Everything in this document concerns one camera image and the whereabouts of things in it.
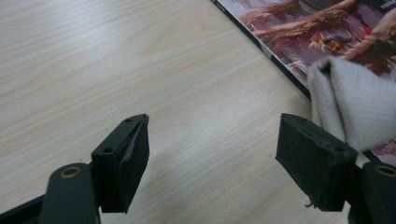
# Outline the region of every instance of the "clamp jaw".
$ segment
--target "clamp jaw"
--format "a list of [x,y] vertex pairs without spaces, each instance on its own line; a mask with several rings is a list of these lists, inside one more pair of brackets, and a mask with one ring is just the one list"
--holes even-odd
[[282,114],[276,159],[321,211],[351,205],[349,223],[396,223],[396,168],[371,161],[310,120]]
[[103,213],[127,213],[149,160],[149,116],[125,119],[92,153],[49,178],[45,195],[0,215],[0,223],[100,223]]

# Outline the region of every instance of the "brass insert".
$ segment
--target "brass insert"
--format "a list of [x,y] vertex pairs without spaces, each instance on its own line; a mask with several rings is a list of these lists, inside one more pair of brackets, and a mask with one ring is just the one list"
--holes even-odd
[[377,165],[375,169],[381,174],[381,175],[387,175],[390,177],[396,177],[396,169],[393,167],[385,166],[385,165]]
[[62,170],[61,178],[73,177],[75,175],[78,175],[80,171],[81,171],[81,169],[77,166],[72,166],[72,167],[66,168],[66,169]]

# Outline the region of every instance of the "colorful printed cover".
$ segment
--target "colorful printed cover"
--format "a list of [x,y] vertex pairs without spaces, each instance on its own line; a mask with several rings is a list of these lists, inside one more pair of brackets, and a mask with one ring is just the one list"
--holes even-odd
[[[326,55],[378,76],[396,68],[396,0],[212,0],[300,90]],[[396,140],[372,150],[396,166]]]

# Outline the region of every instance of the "light wood grain surface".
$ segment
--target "light wood grain surface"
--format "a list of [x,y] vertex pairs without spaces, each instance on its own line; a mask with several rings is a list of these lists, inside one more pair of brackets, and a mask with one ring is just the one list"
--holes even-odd
[[103,223],[347,223],[275,160],[310,102],[210,1],[2,1],[0,31],[0,212],[147,113],[148,168]]

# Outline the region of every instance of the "white cloth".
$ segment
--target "white cloth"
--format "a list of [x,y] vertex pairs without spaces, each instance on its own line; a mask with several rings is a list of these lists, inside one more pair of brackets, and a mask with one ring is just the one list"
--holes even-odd
[[396,136],[396,82],[334,57],[308,71],[313,121],[359,151]]

